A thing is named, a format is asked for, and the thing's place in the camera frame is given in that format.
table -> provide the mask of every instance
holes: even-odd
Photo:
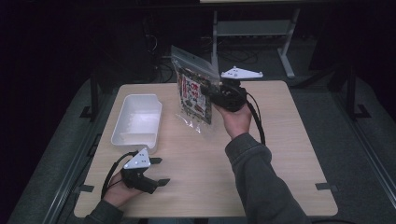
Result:
[[[315,151],[309,141],[289,89],[283,81],[242,82],[259,104],[267,146],[273,152],[276,173],[288,184],[291,193],[309,216],[332,216],[337,206],[329,189],[317,190],[326,183]],[[230,141],[220,114],[213,113],[213,126],[196,132],[177,117],[177,84],[124,85],[120,88],[108,117],[90,171],[75,208],[77,217],[85,217],[100,201],[106,175],[127,150],[110,143],[123,99],[129,94],[155,93],[163,104],[158,137],[161,164],[151,165],[148,178],[170,178],[165,187],[152,194],[141,194],[122,209],[126,217],[242,217],[244,210],[234,186],[234,177],[224,148]],[[251,134],[260,141],[254,122]]]

person's right hand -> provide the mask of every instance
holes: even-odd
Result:
[[[214,105],[214,107],[222,115],[225,130],[227,134],[231,136],[231,139],[235,139],[235,137],[242,133],[248,133],[251,122],[251,112],[247,104],[244,104],[244,106],[236,112],[230,112],[218,105]]]

snack package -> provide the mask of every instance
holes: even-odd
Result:
[[[203,126],[212,123],[212,104],[209,97],[201,94],[201,86],[219,85],[220,76],[209,62],[174,46],[172,64],[180,96],[178,116],[200,133]]]

hand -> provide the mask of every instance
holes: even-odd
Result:
[[[230,112],[221,106],[215,105],[215,108],[220,112],[224,119],[224,127],[231,139],[239,136],[242,133],[248,133],[251,122],[251,112],[247,104],[236,111]]]
[[[125,183],[121,181],[121,173],[118,172],[110,180],[109,188],[103,200],[113,204],[116,207],[121,207],[128,203],[134,196],[141,194],[143,191],[138,189],[130,189],[126,187]]]

person's left hand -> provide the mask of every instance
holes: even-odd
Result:
[[[126,187],[125,183],[121,180],[121,173],[118,172],[110,180],[109,188],[103,200],[113,204],[116,207],[121,207],[128,203],[134,196],[143,193],[138,189],[130,189]]]

